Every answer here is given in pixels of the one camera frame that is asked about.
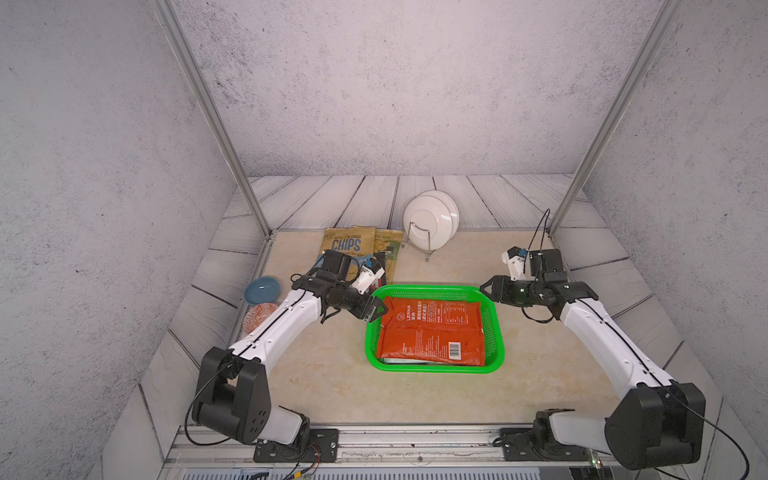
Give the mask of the red beige chips bag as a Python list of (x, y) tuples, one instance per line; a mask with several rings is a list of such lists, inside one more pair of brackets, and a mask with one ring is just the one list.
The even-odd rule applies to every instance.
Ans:
[(378, 359), (471, 367), (486, 363), (478, 302), (387, 297), (384, 304)]

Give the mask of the tan blue chips bag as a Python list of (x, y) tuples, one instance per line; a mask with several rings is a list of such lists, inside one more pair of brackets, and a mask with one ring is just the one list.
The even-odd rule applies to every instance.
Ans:
[(359, 266), (365, 265), (374, 256), (375, 227), (355, 226), (350, 228), (329, 228), (323, 235), (320, 253), (326, 250), (342, 252), (354, 258), (348, 270), (347, 279), (353, 280)]

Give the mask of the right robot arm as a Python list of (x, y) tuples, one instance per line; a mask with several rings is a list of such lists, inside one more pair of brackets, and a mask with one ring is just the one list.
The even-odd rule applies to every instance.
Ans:
[(538, 412), (525, 435), (535, 454), (555, 460), (594, 451), (629, 470), (698, 462), (706, 409), (701, 390), (676, 381), (644, 354), (589, 285), (569, 281), (559, 250), (512, 247), (502, 261), (508, 274), (492, 277), (481, 292), (499, 304), (547, 308), (584, 344), (619, 398), (608, 417), (571, 409)]

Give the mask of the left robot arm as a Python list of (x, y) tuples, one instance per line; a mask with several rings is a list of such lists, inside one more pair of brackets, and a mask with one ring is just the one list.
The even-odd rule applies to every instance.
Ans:
[(244, 445), (273, 442), (304, 453), (310, 420), (272, 404), (268, 377), (280, 357), (311, 324), (342, 311), (372, 323), (387, 308), (369, 289), (385, 276), (385, 264), (362, 263), (326, 250), (304, 274), (291, 277), (291, 291), (278, 308), (243, 339), (204, 355), (196, 393), (186, 417)]

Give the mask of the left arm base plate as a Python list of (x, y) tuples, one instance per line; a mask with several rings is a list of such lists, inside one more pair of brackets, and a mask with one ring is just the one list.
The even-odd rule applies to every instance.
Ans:
[(339, 430), (310, 428), (300, 433), (294, 444), (259, 440), (255, 444), (255, 463), (335, 463), (338, 458)]

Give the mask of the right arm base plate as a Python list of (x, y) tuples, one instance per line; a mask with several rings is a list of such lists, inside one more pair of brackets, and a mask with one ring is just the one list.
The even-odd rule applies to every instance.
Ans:
[(501, 448), (505, 461), (577, 462), (588, 461), (582, 447), (557, 442), (550, 433), (537, 428), (502, 428), (491, 445)]

